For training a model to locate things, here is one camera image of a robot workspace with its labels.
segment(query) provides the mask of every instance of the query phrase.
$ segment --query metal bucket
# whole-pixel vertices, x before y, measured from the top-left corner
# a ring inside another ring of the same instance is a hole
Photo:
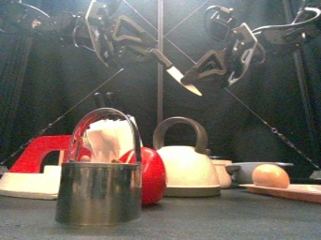
[[[130,122],[136,163],[76,161],[80,139],[92,121],[120,114]],[[68,225],[113,225],[140,217],[142,168],[140,140],[128,117],[115,109],[97,109],[79,122],[69,143],[69,162],[61,165],[56,203],[57,222]]]

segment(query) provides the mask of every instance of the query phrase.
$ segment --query bucket handle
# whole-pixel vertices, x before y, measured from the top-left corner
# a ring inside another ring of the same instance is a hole
[[[142,154],[140,154],[140,135],[136,128],[136,125],[132,123],[130,116],[123,114],[120,111],[115,110],[113,108],[100,108],[89,112],[77,123],[75,130],[72,132],[72,137],[69,140],[69,151],[68,151],[68,161],[76,161],[79,157],[81,142],[83,142],[83,136],[85,133],[85,130],[88,129],[88,126],[91,123],[100,119],[105,119],[112,115],[120,116],[124,120],[127,120],[130,124],[130,129],[132,133],[132,144],[134,144],[134,154],[135,154],[135,160],[136,162],[142,162]]]

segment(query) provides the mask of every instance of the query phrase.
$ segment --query gray table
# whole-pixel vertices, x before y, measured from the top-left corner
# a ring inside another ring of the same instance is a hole
[[[163,198],[113,227],[55,222],[56,201],[0,196],[0,239],[321,239],[321,204],[223,189],[219,197]]]

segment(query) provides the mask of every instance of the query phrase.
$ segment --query red apple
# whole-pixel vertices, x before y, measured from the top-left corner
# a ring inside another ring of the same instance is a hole
[[[163,160],[148,147],[142,147],[142,204],[158,203],[164,196],[167,177]],[[120,158],[121,162],[134,163],[135,154],[130,150]]]

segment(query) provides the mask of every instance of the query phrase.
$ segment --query knife blade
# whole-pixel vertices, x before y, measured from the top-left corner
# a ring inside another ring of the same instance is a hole
[[[171,61],[167,59],[164,54],[159,52],[158,49],[150,49],[150,53],[152,53],[154,57],[156,58],[158,62],[164,66],[166,71],[172,76],[172,78],[178,81],[178,83],[190,90],[195,95],[202,96],[202,93],[198,91],[192,84],[182,84],[180,80],[184,77],[182,72],[176,69],[172,65]]]

